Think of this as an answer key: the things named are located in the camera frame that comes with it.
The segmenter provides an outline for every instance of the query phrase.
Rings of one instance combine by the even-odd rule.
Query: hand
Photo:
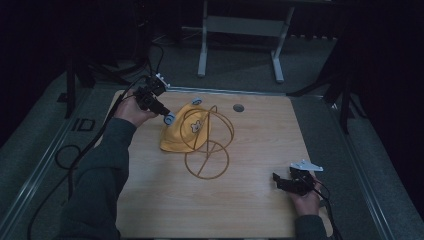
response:
[[[132,96],[133,94],[134,91],[132,89],[128,90],[127,96],[130,97],[125,98],[119,104],[114,117],[127,120],[138,128],[150,118],[157,117],[158,114],[150,111],[141,110],[137,104],[137,101],[135,100],[135,97]]]
[[[314,177],[316,183],[315,183],[315,189],[317,191],[320,190],[321,184],[319,181]],[[304,215],[318,215],[319,214],[319,203],[320,198],[318,193],[315,191],[308,192],[305,196],[300,196],[295,193],[287,192],[292,199],[294,206],[296,208],[297,214],[300,216]]]

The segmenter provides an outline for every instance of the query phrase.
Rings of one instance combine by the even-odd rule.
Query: gray carpet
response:
[[[280,58],[286,81],[278,84],[274,81],[269,51],[265,50],[267,46],[254,50],[222,44],[222,39],[211,41],[206,76],[198,78],[198,38],[191,37],[182,44],[171,42],[166,46],[164,44],[170,43],[169,40],[159,40],[156,42],[162,44],[165,52],[160,72],[175,90],[189,87],[262,93],[286,93],[312,83],[334,46],[334,42],[327,40],[288,39]],[[159,48],[153,47],[151,55],[156,66],[160,59]],[[311,160],[325,169],[323,173],[317,173],[317,177],[331,191],[335,222],[342,236],[345,240],[424,239],[423,222],[371,124],[354,113],[355,118],[349,119],[350,135],[343,134],[337,123],[338,111],[319,97],[325,88],[292,100]],[[6,231],[8,239],[26,239],[27,227],[36,209],[66,173],[52,160],[54,154],[67,144],[83,148],[94,137],[118,89],[122,86],[103,81],[99,81],[94,89],[78,87],[81,103],[73,117],[65,120],[66,106],[56,102],[59,93],[66,90],[65,79],[63,76],[58,78],[1,149],[0,187],[3,194],[0,210],[3,218],[8,212],[18,216]],[[86,119],[88,124],[94,120],[93,131],[74,129],[77,119],[79,122]],[[61,130],[65,134],[57,136]],[[67,165],[75,155],[75,149],[69,148],[59,156]],[[48,171],[39,187],[33,186],[36,191],[29,193],[33,194],[28,197],[32,200],[27,201],[21,211],[12,211],[15,209],[11,208],[12,203],[21,199],[18,196],[21,186],[43,159],[47,159],[43,163],[47,164]],[[54,236],[66,194],[66,184],[62,184],[48,199],[35,219],[32,239]],[[0,236],[5,236],[4,226],[3,222]]]

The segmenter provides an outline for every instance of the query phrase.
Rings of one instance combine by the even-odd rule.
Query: cord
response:
[[[69,167],[65,167],[63,166],[60,162],[59,162],[59,154],[60,152],[62,152],[65,148],[69,148],[69,147],[73,147],[78,151],[78,155],[81,153],[81,149],[77,146],[77,145],[66,145],[61,147],[59,150],[57,150],[56,154],[55,154],[55,162],[56,165],[61,168],[61,169],[65,169],[65,170],[69,170]],[[44,204],[47,202],[47,200],[53,195],[54,192],[56,192],[56,190],[59,188],[59,186],[65,181],[65,179],[67,178],[67,174],[65,176],[63,176],[60,181],[53,187],[53,189],[49,192],[49,194],[47,194],[47,196],[43,199],[43,201],[41,202],[41,204],[38,206],[38,208],[35,210],[34,214],[31,217],[31,220],[28,224],[27,227],[27,239],[31,240],[32,239],[32,226],[34,225],[35,219],[37,218],[38,214],[40,213],[41,209],[44,207]]]
[[[32,239],[32,227],[34,225],[35,219],[37,218],[38,214],[40,213],[41,209],[43,208],[43,206],[45,205],[45,203],[47,202],[47,200],[53,195],[54,192],[56,192],[56,190],[59,188],[59,186],[66,180],[68,179],[68,200],[71,198],[72,194],[73,194],[73,171],[77,169],[77,165],[79,163],[79,161],[84,157],[84,155],[94,146],[94,144],[98,141],[98,139],[103,135],[104,130],[106,129],[106,125],[109,122],[109,120],[112,118],[112,116],[114,115],[119,103],[122,102],[122,100],[124,99],[124,96],[127,94],[128,90],[130,90],[138,81],[140,81],[142,78],[146,78],[148,76],[143,75],[141,76],[139,79],[137,79],[136,81],[132,82],[125,90],[124,92],[118,97],[118,99],[115,101],[113,107],[111,108],[111,110],[109,111],[107,117],[106,117],[106,121],[104,122],[103,126],[101,127],[100,131],[97,133],[97,135],[95,136],[95,138],[84,148],[84,150],[81,150],[80,147],[78,147],[77,145],[74,144],[70,144],[70,145],[65,145],[61,148],[59,148],[55,154],[55,163],[56,165],[64,170],[67,170],[68,173],[66,175],[64,175],[60,181],[52,188],[52,190],[47,194],[47,196],[43,199],[43,201],[40,203],[40,205],[38,206],[38,208],[35,210],[33,216],[31,217],[31,220],[28,224],[27,227],[27,239],[31,240]],[[60,163],[59,161],[59,155],[60,153],[66,149],[66,148],[75,148],[78,152],[77,157],[73,160],[73,162],[71,163],[71,165],[69,167],[64,166],[62,163]]]
[[[128,90],[130,90],[138,81],[140,81],[142,78],[147,77],[145,75],[141,76],[136,81],[132,82],[122,94],[119,95],[118,99],[116,99],[115,103],[113,104],[112,108],[110,109],[109,113],[106,116],[106,120],[104,121],[102,127],[100,128],[99,132],[96,134],[93,140],[78,154],[77,158],[72,162],[71,166],[68,170],[68,200],[72,197],[73,191],[74,191],[74,184],[73,184],[73,171],[76,169],[76,166],[80,162],[80,160],[87,154],[87,152],[96,144],[96,142],[100,139],[100,137],[103,135],[104,131],[106,130],[106,126],[109,123],[110,119],[112,119],[113,115],[115,114],[116,109],[118,108],[119,104],[122,102],[124,96],[127,94]]]

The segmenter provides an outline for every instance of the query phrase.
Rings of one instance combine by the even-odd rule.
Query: wooden tabletop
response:
[[[216,105],[234,126],[226,148],[229,165],[218,178],[191,174],[183,153],[159,148],[162,116],[149,120],[133,137],[130,176],[118,201],[117,227],[127,238],[284,238],[294,236],[296,213],[272,173],[289,178],[292,162],[309,160],[290,99],[247,94],[165,92],[158,100],[175,114],[195,97]],[[241,104],[243,112],[233,107]],[[231,134],[211,116],[210,139],[225,145]],[[205,154],[190,153],[188,162]],[[202,175],[223,170],[225,151],[210,155]],[[199,169],[200,165],[190,165]],[[332,234],[325,209],[321,217]]]

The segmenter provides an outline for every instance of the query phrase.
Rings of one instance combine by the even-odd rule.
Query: dark background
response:
[[[202,1],[136,1],[141,4],[136,12],[128,8],[134,2],[123,2],[120,10],[116,8],[117,1],[112,0],[1,3],[1,145],[50,82],[63,73],[66,54],[74,54],[78,49],[98,63],[109,65],[116,64],[119,58],[140,61],[147,55],[155,25],[176,40],[180,38],[181,26],[201,26]],[[244,2],[245,12],[238,14],[252,14],[252,2],[227,2]],[[218,5],[211,10],[225,14],[223,9],[231,7],[226,4],[225,8]],[[351,11],[353,7],[301,5],[293,16],[290,34],[309,39],[338,38],[337,47],[324,66],[325,73],[354,64],[353,91],[359,95],[406,190],[424,216],[424,197],[420,194],[424,189],[424,7],[414,0],[366,4],[355,11]],[[263,14],[278,17],[273,9],[269,6]],[[144,25],[135,30],[134,22]],[[131,44],[119,43],[123,36]],[[82,72],[83,83],[90,87],[93,79]]]

